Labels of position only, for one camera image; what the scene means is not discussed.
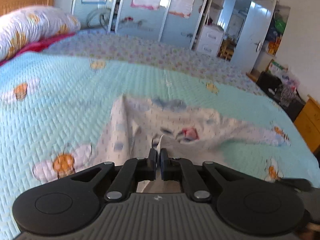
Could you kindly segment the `white drawer cabinet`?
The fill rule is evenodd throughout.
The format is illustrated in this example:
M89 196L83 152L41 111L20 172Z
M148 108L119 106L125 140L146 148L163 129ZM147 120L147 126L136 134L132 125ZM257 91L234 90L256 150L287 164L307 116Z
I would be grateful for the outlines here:
M196 51L211 57L216 57L224 36L223 29L218 25L204 25L201 31Z

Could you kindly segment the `floral long pillow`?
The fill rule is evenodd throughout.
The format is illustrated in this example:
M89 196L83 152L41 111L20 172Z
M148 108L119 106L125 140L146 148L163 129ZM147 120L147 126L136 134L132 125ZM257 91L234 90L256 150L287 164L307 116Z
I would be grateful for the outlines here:
M30 6L1 16L1 61L14 57L26 45L79 31L80 21L51 6Z

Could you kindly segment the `white patterned baby garment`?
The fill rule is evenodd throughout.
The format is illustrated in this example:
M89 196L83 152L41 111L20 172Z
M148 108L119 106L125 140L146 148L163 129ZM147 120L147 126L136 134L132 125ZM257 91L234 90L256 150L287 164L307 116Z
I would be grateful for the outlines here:
M234 141L276 147L290 143L277 126L261 128L225 117L215 109L187 106L181 100L140 99L123 94L113 102L92 163L111 161L123 165L131 158L147 157L150 149L164 148L169 157L189 159L196 165L213 161L232 167L219 148Z

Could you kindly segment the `pale blue sliding wardrobe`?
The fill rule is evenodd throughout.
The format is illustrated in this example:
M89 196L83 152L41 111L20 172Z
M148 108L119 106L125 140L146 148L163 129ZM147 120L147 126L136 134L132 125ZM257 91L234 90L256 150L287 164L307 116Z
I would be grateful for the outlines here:
M207 0L73 0L83 29L140 37L192 48Z

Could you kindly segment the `heart patterned bedsheet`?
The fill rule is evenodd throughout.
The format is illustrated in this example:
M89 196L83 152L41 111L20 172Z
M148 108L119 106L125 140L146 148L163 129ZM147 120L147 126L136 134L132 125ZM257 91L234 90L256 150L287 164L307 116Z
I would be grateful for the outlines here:
M157 41L108 34L104 29L81 30L51 44L44 53L146 64L233 86L255 95L264 94L242 70L221 58Z

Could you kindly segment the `magenta bed sheet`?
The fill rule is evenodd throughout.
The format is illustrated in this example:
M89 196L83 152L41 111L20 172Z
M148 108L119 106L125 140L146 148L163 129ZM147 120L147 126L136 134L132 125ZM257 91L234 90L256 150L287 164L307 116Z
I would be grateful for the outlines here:
M70 33L70 34L61 34L61 35L56 35L56 36L53 36L53 37L50 37L50 38L47 38L47 39L42 39L40 41L37 41L37 42L33 42L33 43L30 43L28 45L26 45L25 47L23 47L21 50L19 50L12 58L8 59L8 60L3 60L0 62L0 66L6 64L8 61L14 59L15 57L21 55L21 54L24 54L26 52L41 52L45 49L47 49L49 46L51 46L52 44L58 42L58 41L61 41L65 38L68 38L68 37L72 37L74 36L76 33Z

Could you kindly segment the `wooden headboard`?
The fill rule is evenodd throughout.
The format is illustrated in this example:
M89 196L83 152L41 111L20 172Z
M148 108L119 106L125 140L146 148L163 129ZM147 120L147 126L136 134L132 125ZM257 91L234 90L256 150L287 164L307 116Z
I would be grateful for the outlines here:
M0 16L33 5L53 6L54 0L0 0Z

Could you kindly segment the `wooden desk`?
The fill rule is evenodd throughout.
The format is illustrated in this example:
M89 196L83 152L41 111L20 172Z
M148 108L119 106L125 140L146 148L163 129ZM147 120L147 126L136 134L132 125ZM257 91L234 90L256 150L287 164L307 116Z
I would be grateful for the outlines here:
M319 102L308 95L308 100L294 121L296 129L307 144L309 150L319 154L320 145L320 107Z

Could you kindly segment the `mint green bee quilt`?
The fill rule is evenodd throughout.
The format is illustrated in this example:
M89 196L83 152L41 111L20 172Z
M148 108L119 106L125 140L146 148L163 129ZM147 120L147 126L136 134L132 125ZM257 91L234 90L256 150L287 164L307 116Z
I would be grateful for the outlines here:
M24 191L96 164L95 148L121 95L211 108L261 128L277 126L289 145L225 142L233 169L319 187L319 164L287 114L264 95L146 64L25 53L1 66L1 239L19 233L12 205Z

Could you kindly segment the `black chair with clothes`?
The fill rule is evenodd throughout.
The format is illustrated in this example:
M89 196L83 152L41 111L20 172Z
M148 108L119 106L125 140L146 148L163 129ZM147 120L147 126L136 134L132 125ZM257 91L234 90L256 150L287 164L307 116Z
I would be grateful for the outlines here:
M290 87L281 82L280 78L268 72L261 72L256 84L285 111L292 122L296 120L305 106L305 101L298 92L293 92Z

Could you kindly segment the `white room door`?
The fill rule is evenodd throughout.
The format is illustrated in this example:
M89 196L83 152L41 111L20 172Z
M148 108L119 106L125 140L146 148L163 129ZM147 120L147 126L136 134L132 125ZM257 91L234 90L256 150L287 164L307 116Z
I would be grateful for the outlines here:
M242 72L250 72L267 35L276 0L252 1L231 64Z

